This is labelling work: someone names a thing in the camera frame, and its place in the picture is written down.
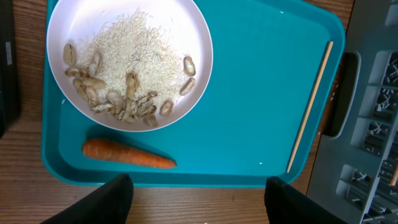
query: table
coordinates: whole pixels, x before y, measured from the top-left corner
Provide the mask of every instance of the table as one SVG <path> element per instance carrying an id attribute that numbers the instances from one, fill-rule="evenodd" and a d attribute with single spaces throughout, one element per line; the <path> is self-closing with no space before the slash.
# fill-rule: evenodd
<path id="1" fill-rule="evenodd" d="M 347 28 L 354 0 L 310 0 L 337 14 Z M 39 223 L 96 187 L 77 187 L 54 178 L 40 158 L 46 0 L 14 0 L 21 118 L 0 140 L 0 223 Z M 329 99 L 338 90 L 338 72 Z M 319 132 L 333 109 L 328 101 Z M 320 136 L 300 177 L 306 193 Z M 264 189 L 136 188 L 127 223 L 268 223 Z"/>

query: bowl rim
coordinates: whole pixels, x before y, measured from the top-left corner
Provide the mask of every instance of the bowl rim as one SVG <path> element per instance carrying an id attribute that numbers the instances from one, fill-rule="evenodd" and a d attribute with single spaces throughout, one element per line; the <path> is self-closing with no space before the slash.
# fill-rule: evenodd
<path id="1" fill-rule="evenodd" d="M 52 11 L 52 13 L 51 13 L 50 20 L 49 20 L 49 24 L 48 24 L 48 26 L 47 26 L 47 30 L 46 30 L 47 33 L 46 33 L 46 39 L 45 39 L 45 52 L 46 52 L 47 55 L 49 55 L 49 27 L 50 27 L 51 24 L 52 24 L 53 12 L 57 10 L 57 8 L 58 8 L 58 6 L 59 6 L 59 3 L 62 2 L 62 1 L 67 1 L 67 0 L 59 0 L 59 1 L 56 3 L 56 5 L 55 5 L 55 7 L 54 7 L 54 9 L 53 9 L 53 11 Z M 212 38 L 211 38 L 211 33 L 210 33 L 210 30 L 209 30 L 209 26 L 208 26 L 208 24 L 207 24 L 207 21 L 206 21 L 205 17 L 203 16 L 203 14 L 201 13 L 201 10 L 200 10 L 199 7 L 197 6 L 197 4 L 196 4 L 193 0 L 189 0 L 189 1 L 195 6 L 195 9 L 199 12 L 201 18 L 202 18 L 203 21 L 205 22 L 207 34 L 208 34 L 208 36 L 209 36 L 209 38 L 210 38 L 211 67 L 210 67 L 210 74 L 209 74 L 209 76 L 208 76 L 208 79 L 207 79 L 207 81 L 206 81 L 206 85 L 205 85 L 203 91 L 200 93 L 199 98 L 196 100 L 196 102 L 193 104 L 193 106 L 192 106 L 189 110 L 187 110 L 186 113 L 184 113 L 182 116 L 180 116 L 179 118 L 177 118 L 175 121 L 172 121 L 172 122 L 170 122 L 170 123 L 168 123 L 168 124 L 166 124 L 166 125 L 159 126 L 159 127 L 154 127 L 154 128 L 152 128 L 152 129 L 142 130 L 142 131 L 120 129 L 120 128 L 115 128 L 115 127 L 109 126 L 109 125 L 107 125 L 107 124 L 104 124 L 104 123 L 102 123 L 101 121 L 97 121 L 97 120 L 95 120 L 94 118 L 91 118 L 90 116 L 88 116 L 86 113 L 82 112 L 82 110 L 79 109 L 79 107 L 77 107 L 77 106 L 72 102 L 72 100 L 69 99 L 69 97 L 65 94 L 64 90 L 61 88 L 60 84 L 58 83 L 58 80 L 57 80 L 57 78 L 55 77 L 54 72 L 53 72 L 53 68 L 52 68 L 52 65 L 51 65 L 51 62 L 50 62 L 50 57 L 48 57 L 49 65 L 50 65 L 50 69 L 51 69 L 51 74 L 52 74 L 52 76 L 53 76 L 55 82 L 57 83 L 59 89 L 61 90 L 62 94 L 64 95 L 64 97 L 65 97 L 66 99 L 68 99 L 68 101 L 69 101 L 80 113 L 82 113 L 83 115 L 85 115 L 87 118 L 91 119 L 92 121 L 94 121 L 94 122 L 96 122 L 96 123 L 98 123 L 98 124 L 100 124 L 100 125 L 102 125 L 102 126 L 105 126 L 105 127 L 107 127 L 107 128 L 111 128 L 111 129 L 114 129 L 114 130 L 118 130 L 118 131 L 125 131 L 125 132 L 129 132 L 129 133 L 144 133 L 144 132 L 149 132 L 149 131 L 156 131 L 156 130 L 158 130 L 158 129 L 166 128 L 167 126 L 170 126 L 171 124 L 174 124 L 174 123 L 176 123 L 177 121 L 179 121 L 180 119 L 182 119 L 185 115 L 187 115 L 189 112 L 191 112 L 191 110 L 198 104 L 198 102 L 199 102 L 200 99 L 202 98 L 203 94 L 206 92 L 207 86 L 208 86 L 208 84 L 209 84 L 209 82 L 210 82 L 211 74 L 212 74 L 212 72 L 213 72 L 213 63 L 214 63 L 213 40 L 212 40 Z"/>

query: teal plastic tray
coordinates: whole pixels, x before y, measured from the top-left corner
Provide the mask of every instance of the teal plastic tray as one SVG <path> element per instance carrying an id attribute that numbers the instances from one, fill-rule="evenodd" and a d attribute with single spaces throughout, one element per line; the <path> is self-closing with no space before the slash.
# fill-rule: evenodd
<path id="1" fill-rule="evenodd" d="M 47 21 L 57 0 L 48 1 Z M 298 0 L 195 0 L 212 36 L 205 94 L 180 121 L 147 133 L 98 125 L 65 99 L 44 71 L 42 160 L 59 179 L 102 184 L 130 174 L 137 186 L 260 187 L 293 181 L 315 137 L 345 43 L 340 20 Z M 289 157 L 328 41 L 334 45 L 289 173 Z M 89 159 L 88 138 L 106 137 L 174 159 L 160 170 Z"/>

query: white label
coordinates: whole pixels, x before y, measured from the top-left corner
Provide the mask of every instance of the white label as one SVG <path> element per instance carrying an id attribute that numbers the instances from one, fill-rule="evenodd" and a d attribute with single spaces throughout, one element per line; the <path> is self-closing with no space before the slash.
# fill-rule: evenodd
<path id="1" fill-rule="evenodd" d="M 6 42 L 7 65 L 12 65 L 11 43 Z"/>

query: wooden stick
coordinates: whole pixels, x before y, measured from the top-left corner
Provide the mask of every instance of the wooden stick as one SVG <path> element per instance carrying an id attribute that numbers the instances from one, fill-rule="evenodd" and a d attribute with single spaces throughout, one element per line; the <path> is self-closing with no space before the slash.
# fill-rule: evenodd
<path id="1" fill-rule="evenodd" d="M 328 45 L 326 47 L 326 52 L 325 52 L 325 55 L 323 57 L 323 61 L 322 61 L 321 67 L 319 69 L 317 81 L 315 82 L 315 86 L 313 87 L 313 91 L 312 91 L 312 94 L 311 94 L 311 97 L 310 97 L 310 102 L 308 104 L 307 110 L 305 111 L 304 120 L 303 120 L 303 122 L 301 124 L 300 131 L 298 132 L 298 136 L 297 136 L 296 142 L 294 143 L 293 153 L 292 153 L 292 155 L 290 157 L 289 165 L 287 166 L 287 171 L 286 172 L 290 172 L 290 168 L 292 168 L 294 157 L 296 156 L 297 148 L 299 148 L 300 141 L 301 141 L 301 138 L 302 138 L 303 133 L 304 133 L 305 125 L 307 123 L 308 117 L 310 116 L 310 112 L 311 112 L 311 108 L 312 108 L 312 105 L 313 105 L 313 101 L 315 99 L 315 96 L 317 95 L 319 83 L 321 82 L 323 72 L 325 71 L 326 64 L 328 63 L 328 59 L 329 59 L 329 55 L 330 55 L 330 51 L 331 51 L 331 47 L 332 46 L 333 46 L 333 41 L 329 41 L 329 43 L 328 43 Z"/>
<path id="2" fill-rule="evenodd" d="M 392 179 L 390 180 L 390 186 L 395 186 L 397 183 L 398 179 L 398 164 L 396 165 L 396 168 L 394 169 L 394 173 L 392 174 Z"/>

